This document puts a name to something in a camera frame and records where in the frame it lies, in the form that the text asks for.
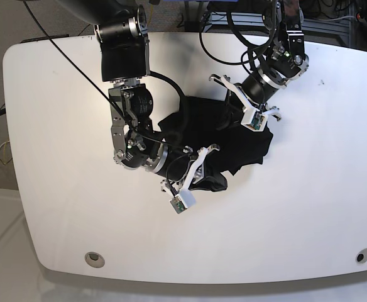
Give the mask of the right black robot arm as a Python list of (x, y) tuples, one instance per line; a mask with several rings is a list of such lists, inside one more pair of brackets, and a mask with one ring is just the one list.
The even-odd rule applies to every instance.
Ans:
[[(146, 169), (164, 178), (164, 190), (177, 195), (183, 190), (219, 192), (226, 178), (201, 159), (196, 149), (182, 146), (189, 122), (189, 104), (181, 88), (170, 78), (150, 70), (146, 13), (136, 1), (61, 1), (82, 21), (93, 25), (101, 48), (101, 76), (113, 82), (107, 100), (111, 105), (114, 159), (131, 170)], [(180, 99), (173, 125), (155, 131), (150, 115), (154, 101), (140, 80), (151, 76), (171, 85)]]

